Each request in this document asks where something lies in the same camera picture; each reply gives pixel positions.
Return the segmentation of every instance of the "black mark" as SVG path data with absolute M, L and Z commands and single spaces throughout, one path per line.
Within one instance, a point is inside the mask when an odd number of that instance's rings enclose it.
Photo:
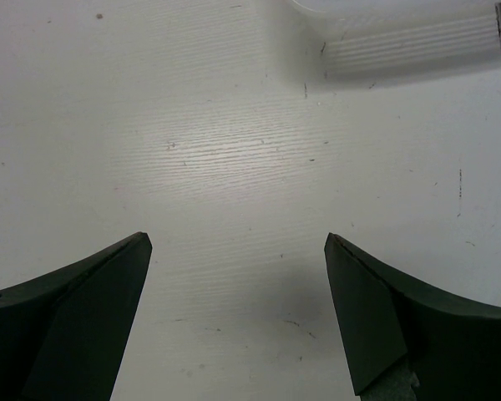
M 499 18 L 495 18 L 498 22 L 498 35 L 501 38 L 501 26 L 499 25 Z
M 300 327 L 300 326 L 301 326 L 299 323 L 294 322 L 294 321 L 292 321 L 292 320 L 283 320 L 283 322 L 284 322 L 284 323 L 293 324 L 293 325 L 295 325 L 295 326 L 297 326 L 297 327 Z

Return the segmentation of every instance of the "dark speck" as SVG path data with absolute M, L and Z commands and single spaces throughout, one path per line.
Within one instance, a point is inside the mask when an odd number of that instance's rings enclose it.
M 300 326 L 301 326 L 299 323 L 294 322 L 294 321 L 292 321 L 292 320 L 284 320 L 283 322 L 284 322 L 284 323 L 290 323 L 290 324 L 293 324 L 293 325 L 295 325 L 295 326 L 297 326 L 297 327 L 300 327 Z

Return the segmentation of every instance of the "white table surface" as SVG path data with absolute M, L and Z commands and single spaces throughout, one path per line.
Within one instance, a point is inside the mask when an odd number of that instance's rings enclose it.
M 113 400 L 355 399 L 329 231 L 501 305 L 501 63 L 315 84 L 283 7 L 0 0 L 0 288 L 154 245 Z

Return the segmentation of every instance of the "white wood grain surface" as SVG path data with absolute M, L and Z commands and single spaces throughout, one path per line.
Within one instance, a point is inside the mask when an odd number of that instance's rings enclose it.
M 0 288 L 154 244 L 114 400 L 355 399 L 329 231 L 501 305 L 501 64 L 347 88 L 321 46 L 266 0 L 0 1 Z

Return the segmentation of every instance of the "transparent plastic container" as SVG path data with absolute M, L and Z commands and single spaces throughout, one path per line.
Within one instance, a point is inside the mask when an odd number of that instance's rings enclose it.
M 324 39 L 383 33 L 492 13 L 490 0 L 288 0 Z

